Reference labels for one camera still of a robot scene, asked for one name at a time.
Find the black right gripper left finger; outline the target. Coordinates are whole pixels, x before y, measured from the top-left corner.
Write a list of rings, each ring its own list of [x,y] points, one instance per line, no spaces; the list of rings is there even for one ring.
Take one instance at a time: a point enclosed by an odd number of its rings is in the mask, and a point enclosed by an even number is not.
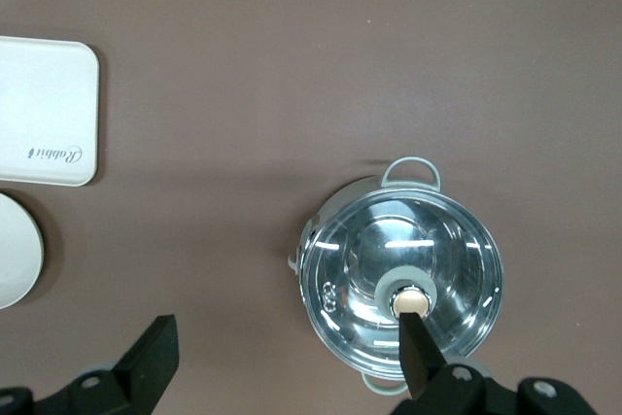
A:
[[[162,315],[110,369],[89,371],[36,400],[26,387],[1,390],[3,414],[151,414],[179,367],[176,318]]]

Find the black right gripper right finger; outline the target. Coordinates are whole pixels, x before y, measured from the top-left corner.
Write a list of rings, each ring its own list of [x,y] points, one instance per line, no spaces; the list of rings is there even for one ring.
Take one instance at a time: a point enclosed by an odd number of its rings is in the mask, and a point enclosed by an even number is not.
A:
[[[416,313],[399,316],[399,362],[411,398],[395,414],[594,414],[572,386],[530,377],[510,391],[467,363],[449,363]]]

